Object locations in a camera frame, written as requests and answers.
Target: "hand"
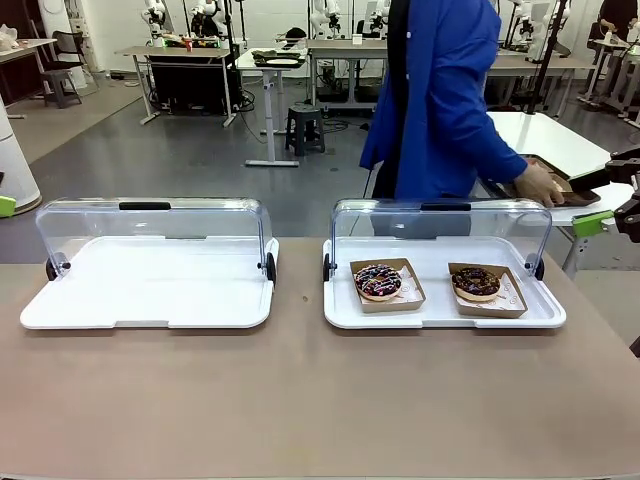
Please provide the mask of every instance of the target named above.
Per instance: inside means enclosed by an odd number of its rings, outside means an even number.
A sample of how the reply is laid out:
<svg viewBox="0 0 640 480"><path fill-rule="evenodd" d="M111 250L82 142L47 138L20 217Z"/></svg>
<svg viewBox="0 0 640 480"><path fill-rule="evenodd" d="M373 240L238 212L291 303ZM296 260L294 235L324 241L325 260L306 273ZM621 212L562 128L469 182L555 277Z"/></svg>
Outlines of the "hand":
<svg viewBox="0 0 640 480"><path fill-rule="evenodd" d="M551 208L554 203L562 205L564 197L558 191L551 175L540 165L529 165L527 169L513 181L518 195L542 203Z"/></svg>

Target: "white robot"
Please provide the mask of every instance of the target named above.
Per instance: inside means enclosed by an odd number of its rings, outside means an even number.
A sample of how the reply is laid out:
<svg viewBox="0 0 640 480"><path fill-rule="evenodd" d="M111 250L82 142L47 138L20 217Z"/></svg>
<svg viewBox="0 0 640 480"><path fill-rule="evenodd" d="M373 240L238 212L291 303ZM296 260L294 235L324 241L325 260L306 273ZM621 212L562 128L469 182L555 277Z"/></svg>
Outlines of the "white robot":
<svg viewBox="0 0 640 480"><path fill-rule="evenodd" d="M340 7L336 0L313 0L311 25L316 38L335 38L340 33ZM324 25L329 24L331 34L327 35Z"/></svg>
<svg viewBox="0 0 640 480"><path fill-rule="evenodd" d="M218 36L227 36L227 25L225 24L226 10L223 0L198 0L198 5L191 10L191 13L194 16L203 15L210 17L218 29Z"/></svg>
<svg viewBox="0 0 640 480"><path fill-rule="evenodd" d="M515 5L513 30L507 32L508 47L526 48L531 43L533 35L533 25L531 24L531 13L533 4L531 0L509 0Z"/></svg>
<svg viewBox="0 0 640 480"><path fill-rule="evenodd" d="M385 38L385 27L389 22L389 9L391 7L391 0L378 0L376 2L376 9L371 14L370 30L373 32L380 32L380 38Z"/></svg>
<svg viewBox="0 0 640 480"><path fill-rule="evenodd" d="M568 2L565 5L564 11L562 12L559 31L562 31L566 25L569 15L571 15L571 2ZM543 17L542 22L533 22L533 41L529 47L529 51L527 52L527 60L530 62L539 63L542 61L547 47L549 46L551 27L557 16L558 5L556 2L552 1L549 3L547 13Z"/></svg>
<svg viewBox="0 0 640 480"><path fill-rule="evenodd" d="M164 46L162 34L173 30L167 6L162 0L145 0L145 4L147 8L140 12L140 16L149 25L153 46L162 47Z"/></svg>

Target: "stool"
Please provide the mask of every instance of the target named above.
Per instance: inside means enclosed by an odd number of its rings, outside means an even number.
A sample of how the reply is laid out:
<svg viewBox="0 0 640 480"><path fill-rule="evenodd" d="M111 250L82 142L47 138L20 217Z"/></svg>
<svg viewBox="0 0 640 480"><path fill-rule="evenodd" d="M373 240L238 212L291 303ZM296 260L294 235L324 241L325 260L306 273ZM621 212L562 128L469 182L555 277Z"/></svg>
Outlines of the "stool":
<svg viewBox="0 0 640 480"><path fill-rule="evenodd" d="M48 72L43 72L41 75L42 81L47 82L49 84L49 88L53 90L53 93L45 92L45 106L47 106L49 102L55 102L58 104L58 108L67 108L69 106L69 100L77 100L78 103L82 103L82 100L80 100L80 96L76 91L76 87L71 81L70 70L49 70ZM65 82L69 82L71 84L71 92L65 91Z"/></svg>
<svg viewBox="0 0 640 480"><path fill-rule="evenodd" d="M322 126L322 112L313 105L294 105L289 108L287 120L287 138L284 148L294 147L296 157L304 156L310 147L320 147L324 153L324 127Z"/></svg>

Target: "blue lab coat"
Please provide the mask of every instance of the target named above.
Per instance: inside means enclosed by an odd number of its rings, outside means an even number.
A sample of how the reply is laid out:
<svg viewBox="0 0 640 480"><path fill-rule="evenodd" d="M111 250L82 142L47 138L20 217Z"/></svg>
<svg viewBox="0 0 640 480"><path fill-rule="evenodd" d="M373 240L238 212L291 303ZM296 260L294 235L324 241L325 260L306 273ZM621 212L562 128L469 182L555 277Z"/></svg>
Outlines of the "blue lab coat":
<svg viewBox="0 0 640 480"><path fill-rule="evenodd" d="M401 152L395 198L467 197L478 175L509 182L525 170L496 132L482 95L499 32L488 0L412 0L404 130L396 128L400 113L387 75L360 160L371 170Z"/></svg>

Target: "donut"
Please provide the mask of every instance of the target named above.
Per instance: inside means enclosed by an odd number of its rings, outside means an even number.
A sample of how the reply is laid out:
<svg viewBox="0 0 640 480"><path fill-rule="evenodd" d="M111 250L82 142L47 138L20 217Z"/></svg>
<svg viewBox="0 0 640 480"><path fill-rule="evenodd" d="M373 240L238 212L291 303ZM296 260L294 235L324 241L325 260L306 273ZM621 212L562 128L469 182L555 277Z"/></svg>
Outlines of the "donut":
<svg viewBox="0 0 640 480"><path fill-rule="evenodd" d="M471 302L489 302L500 291L500 279L484 268L463 268L451 281L456 295Z"/></svg>
<svg viewBox="0 0 640 480"><path fill-rule="evenodd" d="M369 265L355 276L358 293L367 300L385 302L398 293L402 286L400 274L389 265Z"/></svg>

